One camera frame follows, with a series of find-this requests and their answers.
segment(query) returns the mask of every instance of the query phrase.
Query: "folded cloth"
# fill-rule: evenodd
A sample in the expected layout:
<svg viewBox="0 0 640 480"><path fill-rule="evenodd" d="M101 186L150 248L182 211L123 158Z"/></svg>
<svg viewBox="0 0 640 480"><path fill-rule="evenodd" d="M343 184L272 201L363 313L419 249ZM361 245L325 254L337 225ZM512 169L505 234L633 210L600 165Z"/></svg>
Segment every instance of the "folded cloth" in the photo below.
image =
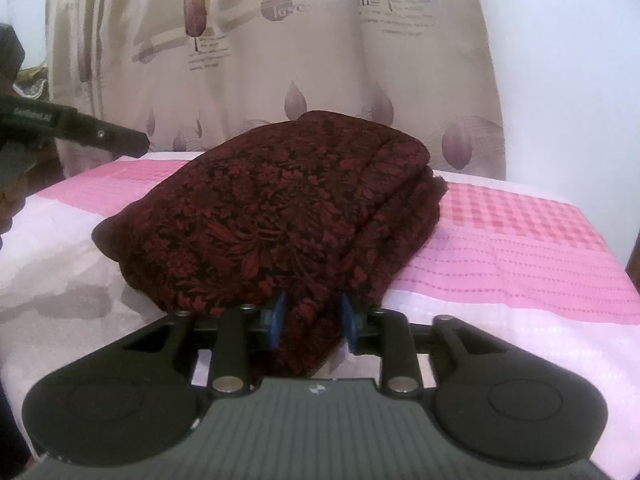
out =
<svg viewBox="0 0 640 480"><path fill-rule="evenodd" d="M107 218L94 241L165 311L289 306L257 374L315 371L340 341L338 293L367 308L431 235L446 184L424 145L332 112L269 124L196 158Z"/></svg>

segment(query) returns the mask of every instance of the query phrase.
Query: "pink and white sheet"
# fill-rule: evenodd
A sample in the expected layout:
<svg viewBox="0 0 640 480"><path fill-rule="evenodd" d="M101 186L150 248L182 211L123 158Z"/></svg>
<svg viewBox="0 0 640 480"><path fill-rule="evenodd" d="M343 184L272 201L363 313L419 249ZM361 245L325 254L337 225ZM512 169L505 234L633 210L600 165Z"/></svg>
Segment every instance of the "pink and white sheet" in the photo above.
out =
<svg viewBox="0 0 640 480"><path fill-rule="evenodd" d="M31 197L0 253L0 379L14 413L48 372L162 313L91 242L93 227L194 154L123 158ZM609 423L593 459L640 471L640 296L580 211L505 182L442 173L430 241L383 300L413 322L451 314L593 382ZM423 375L433 381L426 359ZM336 352L319 377L377 376L378 359Z"/></svg>

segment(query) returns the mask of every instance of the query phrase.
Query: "pink dashed line pattern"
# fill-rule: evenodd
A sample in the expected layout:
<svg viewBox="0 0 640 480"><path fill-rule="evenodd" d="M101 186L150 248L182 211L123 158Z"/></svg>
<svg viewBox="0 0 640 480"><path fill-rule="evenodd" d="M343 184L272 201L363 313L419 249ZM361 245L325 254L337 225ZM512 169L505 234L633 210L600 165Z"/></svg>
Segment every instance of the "pink dashed line pattern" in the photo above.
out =
<svg viewBox="0 0 640 480"><path fill-rule="evenodd" d="M184 160L116 161L39 195L102 216L179 170ZM640 324L640 296L572 205L449 183L431 239L391 288L455 303L503 303L569 319Z"/></svg>

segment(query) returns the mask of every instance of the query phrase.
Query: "dark red floral fabric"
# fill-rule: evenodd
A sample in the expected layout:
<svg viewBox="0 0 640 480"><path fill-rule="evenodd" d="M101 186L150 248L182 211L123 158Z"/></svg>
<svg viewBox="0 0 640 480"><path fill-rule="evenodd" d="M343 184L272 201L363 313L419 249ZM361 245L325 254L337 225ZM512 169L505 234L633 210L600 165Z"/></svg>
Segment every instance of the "dark red floral fabric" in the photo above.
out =
<svg viewBox="0 0 640 480"><path fill-rule="evenodd" d="M251 130L204 153L101 222L94 241L165 311L218 316L286 290L260 374L316 370L340 341L338 292L379 303L427 241L446 191L402 132L332 112Z"/></svg>

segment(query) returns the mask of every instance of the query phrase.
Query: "ribbed gray surface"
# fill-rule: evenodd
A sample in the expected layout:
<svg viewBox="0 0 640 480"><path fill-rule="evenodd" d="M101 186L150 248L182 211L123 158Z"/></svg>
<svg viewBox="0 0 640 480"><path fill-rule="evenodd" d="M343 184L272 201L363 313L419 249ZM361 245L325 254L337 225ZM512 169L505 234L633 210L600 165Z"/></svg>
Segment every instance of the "ribbed gray surface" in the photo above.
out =
<svg viewBox="0 0 640 480"><path fill-rule="evenodd" d="M23 478L607 480L588 462L546 471L480 462L440 436L420 406L381 396L369 380L280 379L215 402L190 436L153 459L103 469L46 458Z"/></svg>

